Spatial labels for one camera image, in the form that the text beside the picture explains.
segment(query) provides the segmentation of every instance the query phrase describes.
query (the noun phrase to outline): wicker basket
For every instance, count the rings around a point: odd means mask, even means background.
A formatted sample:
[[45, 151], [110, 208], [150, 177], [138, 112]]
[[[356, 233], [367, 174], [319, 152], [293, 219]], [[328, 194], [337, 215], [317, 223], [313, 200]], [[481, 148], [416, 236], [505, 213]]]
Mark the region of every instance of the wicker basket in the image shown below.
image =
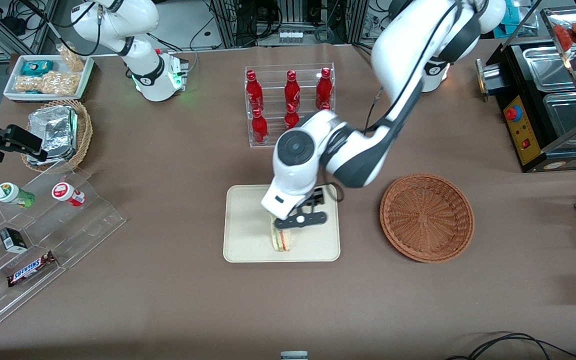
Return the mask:
[[452, 260], [473, 238], [473, 208], [466, 196], [430, 173], [395, 180], [381, 199], [379, 219], [390, 243], [418, 262]]
[[[41, 109], [55, 107], [57, 105], [70, 105], [75, 112], [77, 112], [77, 153], [68, 160], [68, 165], [71, 169], [75, 169], [79, 164], [84, 160], [86, 157], [86, 153], [88, 152], [88, 148], [90, 146], [90, 139], [92, 137], [92, 122], [90, 121], [90, 116], [86, 111], [86, 107], [82, 105], [77, 100], [55, 100], [50, 101], [49, 103], [43, 105]], [[30, 123], [26, 125], [26, 130], [30, 130]], [[44, 164], [40, 166], [32, 166], [28, 162], [25, 153], [21, 155], [21, 160], [25, 164], [28, 169], [32, 169], [34, 171], [38, 171], [39, 173], [43, 173], [44, 171], [48, 170], [53, 164]]]

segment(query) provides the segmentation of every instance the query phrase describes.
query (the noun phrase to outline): small bottle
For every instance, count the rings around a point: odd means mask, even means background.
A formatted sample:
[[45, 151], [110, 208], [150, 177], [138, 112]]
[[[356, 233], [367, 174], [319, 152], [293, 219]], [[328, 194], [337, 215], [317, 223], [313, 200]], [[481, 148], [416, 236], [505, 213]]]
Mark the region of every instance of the small bottle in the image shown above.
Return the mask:
[[86, 201], [86, 195], [68, 182], [55, 185], [52, 188], [52, 197], [58, 201], [65, 201], [73, 207], [80, 207]]
[[330, 102], [332, 96], [332, 81], [330, 80], [330, 69], [325, 67], [321, 69], [321, 78], [317, 83], [317, 98], [315, 107], [322, 110], [322, 105]]
[[286, 104], [286, 115], [283, 117], [283, 121], [286, 125], [286, 130], [294, 128], [299, 123], [299, 115], [295, 104]]
[[294, 104], [295, 109], [298, 111], [300, 103], [300, 88], [297, 83], [297, 73], [294, 70], [288, 70], [286, 78], [288, 79], [288, 82], [286, 82], [286, 86], [283, 88], [286, 104]]
[[264, 109], [264, 94], [261, 90], [261, 84], [257, 80], [257, 74], [254, 70], [246, 72], [246, 94], [250, 107]]
[[23, 191], [12, 182], [0, 185], [0, 202], [19, 205], [20, 208], [30, 208], [35, 202], [35, 194]]
[[268, 123], [262, 116], [259, 107], [252, 109], [252, 132], [254, 134], [254, 142], [260, 145], [268, 144]]

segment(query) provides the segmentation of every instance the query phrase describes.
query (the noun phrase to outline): brown tablecloth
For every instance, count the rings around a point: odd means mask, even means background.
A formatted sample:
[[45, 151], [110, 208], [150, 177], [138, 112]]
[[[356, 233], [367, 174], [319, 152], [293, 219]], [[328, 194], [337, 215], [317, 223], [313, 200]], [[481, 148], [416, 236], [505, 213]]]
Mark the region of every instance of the brown tablecloth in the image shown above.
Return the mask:
[[[222, 256], [226, 192], [273, 176], [272, 151], [249, 148], [243, 69], [334, 62], [337, 112], [363, 126], [380, 85], [361, 51], [201, 53], [188, 90], [162, 103], [135, 91], [121, 59], [97, 58], [85, 103], [94, 135], [81, 167], [128, 223], [0, 324], [0, 359], [272, 360], [303, 349], [313, 360], [441, 360], [496, 331], [576, 353], [576, 171], [520, 173], [496, 103], [478, 95], [474, 60], [496, 45], [482, 41], [451, 67], [377, 180], [346, 191], [342, 254], [330, 263]], [[388, 105], [383, 98], [374, 120]], [[4, 100], [0, 126], [23, 125], [38, 107]], [[382, 233], [384, 190], [416, 172], [448, 178], [471, 202], [474, 238], [455, 260], [414, 262]], [[17, 154], [0, 164], [0, 182], [35, 175]], [[539, 351], [509, 342], [487, 359], [502, 353]]]

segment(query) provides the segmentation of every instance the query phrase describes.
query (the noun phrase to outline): aluminum foil container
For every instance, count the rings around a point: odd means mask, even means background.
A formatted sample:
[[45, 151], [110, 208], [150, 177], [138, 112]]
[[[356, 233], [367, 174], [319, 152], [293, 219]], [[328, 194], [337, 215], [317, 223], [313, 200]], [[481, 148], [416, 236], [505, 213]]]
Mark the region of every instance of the aluminum foil container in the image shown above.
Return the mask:
[[57, 105], [39, 109], [28, 116], [30, 132], [40, 137], [41, 148], [48, 153], [45, 161], [28, 156], [34, 166], [70, 160], [76, 152], [77, 112], [70, 105]]

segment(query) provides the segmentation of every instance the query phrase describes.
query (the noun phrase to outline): coca-cola bottle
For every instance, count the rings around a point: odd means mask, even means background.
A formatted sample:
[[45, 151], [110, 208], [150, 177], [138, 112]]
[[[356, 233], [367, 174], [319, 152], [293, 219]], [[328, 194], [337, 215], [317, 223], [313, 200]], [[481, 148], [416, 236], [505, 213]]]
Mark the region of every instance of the coca-cola bottle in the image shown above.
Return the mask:
[[299, 123], [299, 115], [295, 104], [286, 104], [286, 115], [283, 117], [283, 121], [286, 125], [286, 130], [294, 128]]
[[317, 97], [315, 99], [315, 107], [319, 110], [322, 105], [330, 101], [332, 96], [332, 81], [330, 80], [330, 69], [325, 67], [321, 69], [321, 78], [317, 83]]
[[246, 71], [246, 93], [250, 107], [264, 109], [264, 94], [254, 70]]
[[261, 145], [268, 144], [268, 123], [262, 116], [259, 107], [252, 109], [252, 132], [254, 134], [254, 142]]
[[288, 78], [288, 82], [283, 88], [286, 104], [294, 104], [295, 109], [299, 110], [300, 89], [299, 84], [297, 84], [297, 73], [294, 70], [288, 70], [286, 78]]

